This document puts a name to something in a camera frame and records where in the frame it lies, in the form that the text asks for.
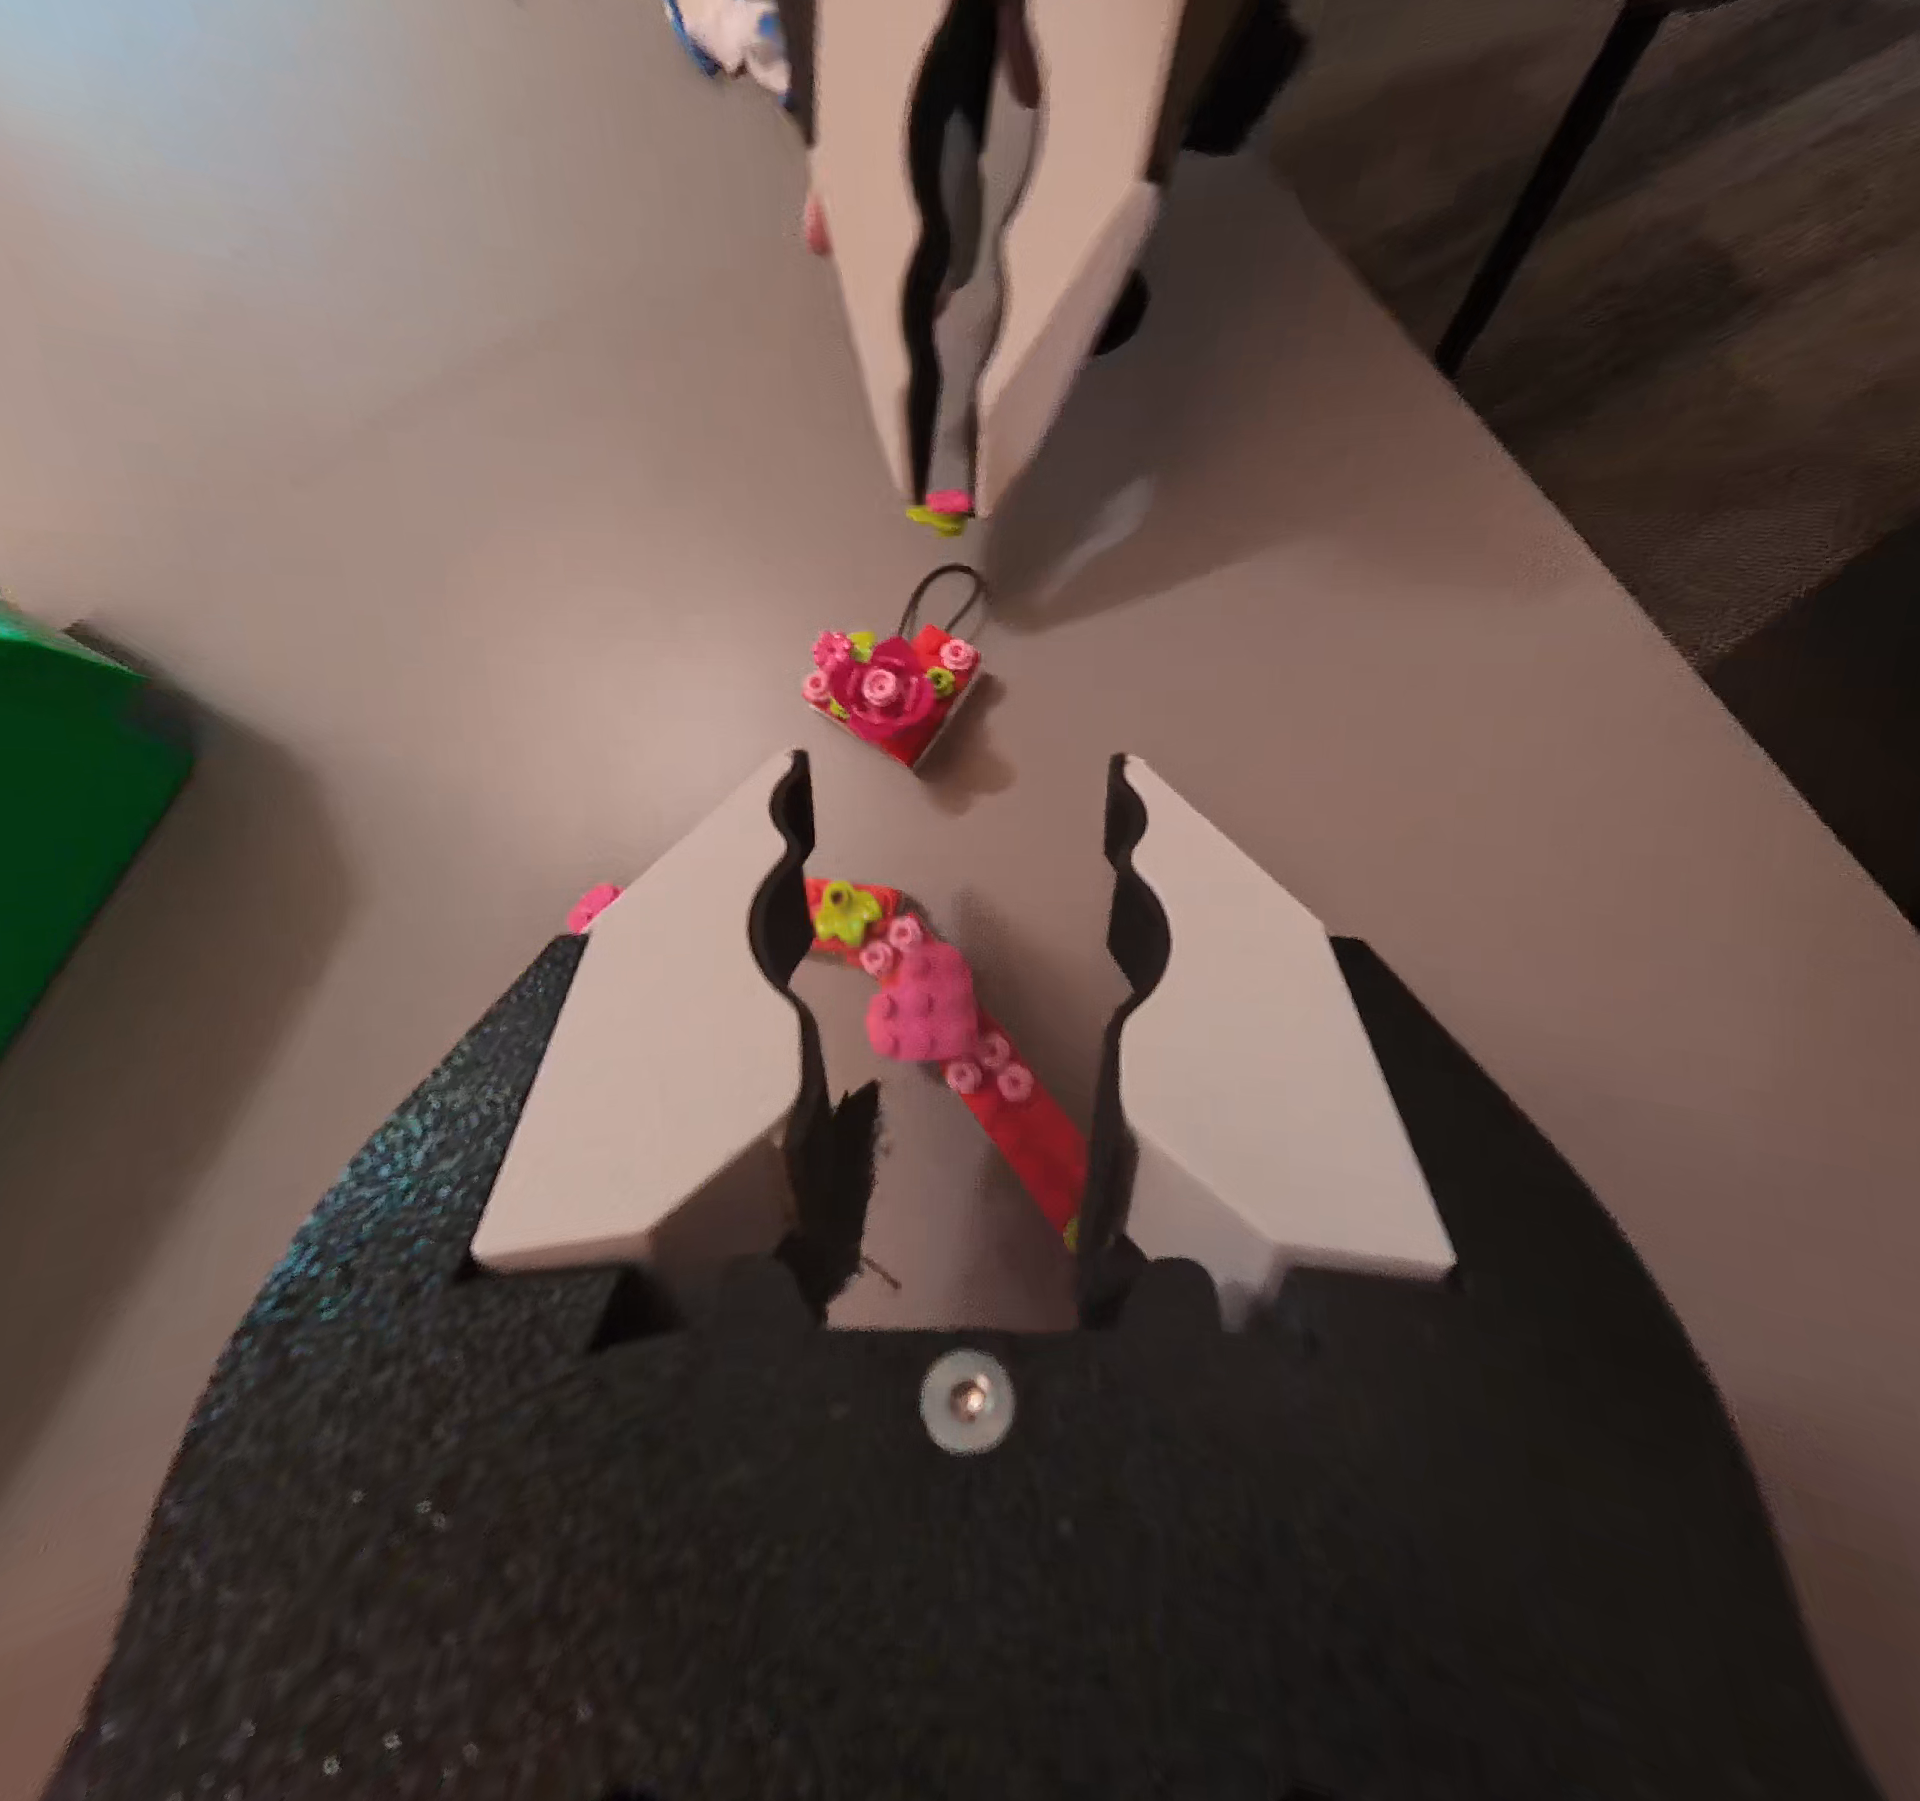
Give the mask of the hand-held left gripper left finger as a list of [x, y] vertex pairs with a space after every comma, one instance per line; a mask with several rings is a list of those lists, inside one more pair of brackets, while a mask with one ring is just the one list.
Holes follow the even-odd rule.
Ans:
[[811, 754], [781, 751], [589, 918], [472, 1263], [629, 1267], [693, 1303], [772, 1251], [812, 1306], [862, 1267], [876, 1088], [832, 1099], [797, 996], [812, 947]]

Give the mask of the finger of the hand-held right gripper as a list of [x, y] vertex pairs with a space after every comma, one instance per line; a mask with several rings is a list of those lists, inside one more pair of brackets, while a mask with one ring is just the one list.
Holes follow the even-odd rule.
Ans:
[[998, 511], [1070, 404], [1162, 217], [1147, 178], [1190, 0], [1021, 0], [1037, 136], [998, 238], [1000, 321], [973, 400], [973, 510]]
[[973, 500], [973, 391], [940, 316], [984, 238], [994, 0], [776, 0], [805, 136], [811, 243], [899, 500]]

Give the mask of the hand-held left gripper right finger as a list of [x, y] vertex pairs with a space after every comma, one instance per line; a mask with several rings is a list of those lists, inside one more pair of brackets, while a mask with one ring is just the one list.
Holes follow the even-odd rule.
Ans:
[[1105, 956], [1081, 1314], [1145, 1263], [1208, 1269], [1230, 1332], [1289, 1269], [1443, 1283], [1460, 1251], [1330, 928], [1147, 758], [1105, 764]]

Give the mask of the lego heart pendant with cord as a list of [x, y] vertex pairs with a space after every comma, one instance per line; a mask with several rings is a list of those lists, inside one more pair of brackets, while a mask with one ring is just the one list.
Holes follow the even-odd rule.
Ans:
[[917, 771], [960, 710], [988, 684], [988, 654], [970, 635], [984, 618], [984, 574], [970, 564], [934, 566], [889, 635], [838, 627], [812, 635], [801, 684], [805, 710]]

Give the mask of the blue and white cloth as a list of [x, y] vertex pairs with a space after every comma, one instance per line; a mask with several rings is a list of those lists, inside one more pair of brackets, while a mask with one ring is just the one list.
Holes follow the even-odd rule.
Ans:
[[789, 54], [776, 0], [660, 0], [683, 54], [707, 82], [753, 82], [789, 104]]

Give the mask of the black metal leg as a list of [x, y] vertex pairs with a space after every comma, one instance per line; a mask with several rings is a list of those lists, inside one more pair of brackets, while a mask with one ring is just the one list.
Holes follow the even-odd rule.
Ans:
[[1670, 4], [1658, 0], [1624, 0], [1594, 58], [1587, 65], [1580, 82], [1572, 88], [1549, 142], [1541, 147], [1518, 202], [1510, 206], [1497, 243], [1486, 248], [1470, 282], [1464, 289], [1429, 360], [1443, 378], [1460, 378], [1477, 338], [1497, 321], [1500, 303], [1510, 299], [1524, 260], [1533, 256], [1534, 238], [1544, 235], [1549, 217], [1566, 196], [1587, 150], [1603, 132], [1611, 114], [1617, 111], [1627, 82], [1638, 80], [1651, 40], [1670, 24]]

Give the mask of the green plastic bin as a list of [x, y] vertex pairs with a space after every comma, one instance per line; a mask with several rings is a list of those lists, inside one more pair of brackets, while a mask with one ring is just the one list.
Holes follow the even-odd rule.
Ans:
[[21, 1024], [192, 776], [171, 684], [0, 610], [0, 1043]]

